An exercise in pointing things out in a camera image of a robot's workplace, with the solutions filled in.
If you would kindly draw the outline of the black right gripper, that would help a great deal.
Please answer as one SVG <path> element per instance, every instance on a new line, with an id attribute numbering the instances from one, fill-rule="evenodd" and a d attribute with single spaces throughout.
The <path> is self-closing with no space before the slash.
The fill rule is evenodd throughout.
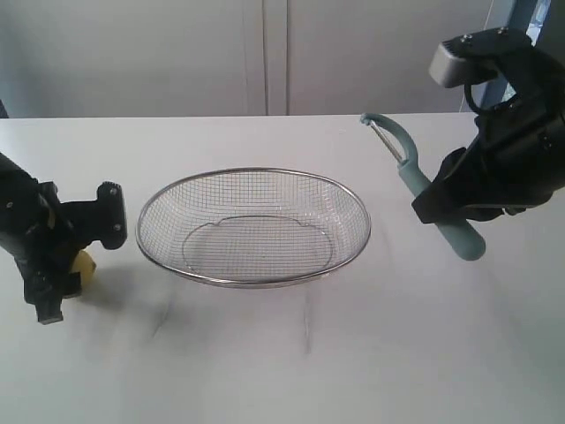
<path id="1" fill-rule="evenodd" d="M 503 76 L 516 93 L 478 113 L 476 139 L 447 155 L 411 203 L 422 223 L 514 216 L 563 188 L 563 65 L 533 47 Z"/>

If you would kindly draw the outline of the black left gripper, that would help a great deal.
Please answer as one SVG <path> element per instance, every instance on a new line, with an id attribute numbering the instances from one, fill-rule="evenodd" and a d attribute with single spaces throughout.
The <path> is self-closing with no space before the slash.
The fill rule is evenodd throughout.
<path id="1" fill-rule="evenodd" d="M 62 217 L 71 229 L 52 207 L 54 194 L 52 185 L 1 156 L 1 247 L 13 257 L 24 281 L 24 299 L 43 325 L 62 321 L 62 301 L 82 293 L 80 273 L 70 274 L 77 246 L 98 241 L 106 250 L 117 250 L 127 240 L 121 185 L 105 181 L 94 201 L 62 203 Z"/>

